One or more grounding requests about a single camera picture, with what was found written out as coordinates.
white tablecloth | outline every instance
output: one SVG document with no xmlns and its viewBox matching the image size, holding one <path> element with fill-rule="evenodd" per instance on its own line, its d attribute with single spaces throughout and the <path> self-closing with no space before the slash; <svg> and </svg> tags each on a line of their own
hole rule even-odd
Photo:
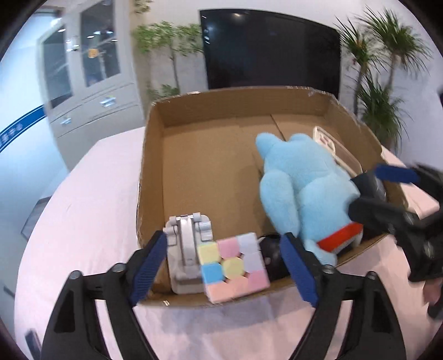
<svg viewBox="0 0 443 360">
<path fill-rule="evenodd" d="M 52 308 L 69 273 L 106 271 L 137 250 L 136 205 L 144 129 L 99 141 L 57 189 L 38 221 L 20 264 L 15 330 L 31 358 L 24 334 L 35 329 L 41 341 Z M 384 153 L 391 162 L 398 160 Z M 435 203 L 414 188 L 405 191 L 419 213 Z M 440 326 L 423 305 L 422 284 L 408 283 L 408 264 L 391 236 L 343 265 L 345 273 L 381 277 L 399 318 L 409 359 L 415 359 Z M 342 306 L 328 358 L 338 354 L 349 304 Z M 98 313 L 112 359 L 121 359 L 106 307 Z M 313 309 L 295 287 L 268 296 L 214 308 L 137 306 L 135 313 L 160 360 L 287 359 Z"/>
</svg>

yellow cube square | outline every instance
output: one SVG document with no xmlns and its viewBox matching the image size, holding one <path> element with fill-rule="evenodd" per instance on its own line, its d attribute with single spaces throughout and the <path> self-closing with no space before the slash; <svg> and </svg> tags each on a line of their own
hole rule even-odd
<svg viewBox="0 0 443 360">
<path fill-rule="evenodd" d="M 237 257 L 226 259 L 221 266 L 223 267 L 223 274 L 230 280 L 243 276 L 245 273 L 243 260 Z"/>
<path fill-rule="evenodd" d="M 220 262 L 222 259 L 219 252 L 217 243 L 208 243 L 200 245 L 197 248 L 198 258 L 200 259 L 200 265 L 208 264 L 210 262 Z"/>
</svg>

drawer handle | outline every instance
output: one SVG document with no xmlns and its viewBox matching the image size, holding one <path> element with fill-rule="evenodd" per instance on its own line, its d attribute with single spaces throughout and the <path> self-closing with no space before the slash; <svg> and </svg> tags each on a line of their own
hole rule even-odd
<svg viewBox="0 0 443 360">
<path fill-rule="evenodd" d="M 110 107 L 110 106 L 112 106 L 112 105 L 115 105 L 115 103 L 116 103 L 116 99 L 115 99 L 115 97 L 112 97 L 112 98 L 106 98 L 105 100 L 103 100 L 103 101 L 100 101 L 100 104 L 101 104 L 101 106 L 102 107 Z"/>
<path fill-rule="evenodd" d="M 63 126 L 68 125 L 70 123 L 71 123 L 71 118 L 70 117 L 67 118 L 67 119 L 64 119 L 63 121 L 60 122 L 60 124 L 62 124 Z"/>
</svg>

blue cube square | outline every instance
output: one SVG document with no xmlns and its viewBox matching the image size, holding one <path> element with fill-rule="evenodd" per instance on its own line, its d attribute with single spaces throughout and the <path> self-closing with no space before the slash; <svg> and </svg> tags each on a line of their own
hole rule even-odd
<svg viewBox="0 0 443 360">
<path fill-rule="evenodd" d="M 203 282 L 213 284 L 225 279 L 222 266 L 218 262 L 212 262 L 201 266 Z"/>
</svg>

white phone stand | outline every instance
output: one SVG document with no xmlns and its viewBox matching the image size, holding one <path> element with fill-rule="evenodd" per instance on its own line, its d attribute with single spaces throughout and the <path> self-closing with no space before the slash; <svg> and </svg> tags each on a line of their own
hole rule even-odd
<svg viewBox="0 0 443 360">
<path fill-rule="evenodd" d="M 172 291 L 176 294 L 203 293 L 197 247 L 213 241 L 209 218 L 199 212 L 171 216 L 163 232 L 167 236 L 167 262 Z"/>
</svg>

